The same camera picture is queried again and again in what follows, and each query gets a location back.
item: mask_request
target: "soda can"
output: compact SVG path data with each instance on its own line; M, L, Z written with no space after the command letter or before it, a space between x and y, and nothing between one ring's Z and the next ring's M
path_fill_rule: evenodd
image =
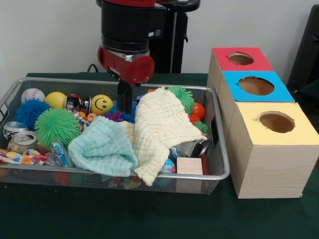
M11 140L15 133L28 131L29 129L22 123L10 121L3 126L3 135L6 139Z
M78 111L82 111L87 116L91 111L91 97L83 97Z
M37 148L36 134L33 131L15 133L10 140L7 150L23 154L28 149Z
M64 100L64 108L68 111L78 111L81 105L81 99L78 95L68 94Z

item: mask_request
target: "wire mesh basket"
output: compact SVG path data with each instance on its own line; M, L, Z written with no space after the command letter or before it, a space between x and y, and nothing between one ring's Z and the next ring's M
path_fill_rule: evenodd
M133 99L135 100L137 96L146 94L149 89L156 89L161 86L171 87L169 85L150 84L133 87ZM111 99L117 98L116 82L23 78L16 81L0 101L0 132L2 132L6 122L13 120L15 111L21 104L20 97L23 91L30 88L38 88L46 95L59 91L66 95L78 94L81 97L104 94ZM119 178L96 174L80 168L0 164L0 182L211 194L218 182L229 175L229 162L218 99L212 89L204 87L185 88L192 91L195 101L205 107L206 115L203 122L209 128L210 140L206 155L210 175L159 174L153 186L148 187L135 174L128 178ZM1 134L0 148L6 148L7 144L8 140Z

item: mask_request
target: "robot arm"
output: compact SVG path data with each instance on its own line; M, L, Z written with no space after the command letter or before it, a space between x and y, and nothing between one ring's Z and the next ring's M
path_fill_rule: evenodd
M118 108L131 113L131 85L147 82L155 69L149 40L163 37L167 8L192 11L200 0L96 0L102 9L101 65L120 80Z

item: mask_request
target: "blue lid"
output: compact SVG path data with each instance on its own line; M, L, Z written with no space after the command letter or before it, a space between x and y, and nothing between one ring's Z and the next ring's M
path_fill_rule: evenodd
M295 102L284 83L274 71L224 71L231 94L239 102ZM239 81L248 77L261 78L274 87L267 95L250 94L240 86Z

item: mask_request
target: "green spiky ball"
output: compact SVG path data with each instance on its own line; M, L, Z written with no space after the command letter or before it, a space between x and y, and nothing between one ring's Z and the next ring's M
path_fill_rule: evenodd
M203 123L202 121L197 121L194 124L198 129L200 129L202 132L207 133L208 132L208 126L207 124Z
M48 109L41 114L34 127L38 141L47 149L54 140L60 140L65 147L80 135L80 123L66 109Z
M175 96L181 101L182 105L184 106L186 113L190 115L195 106L193 93L180 86L170 87L169 91L175 94Z

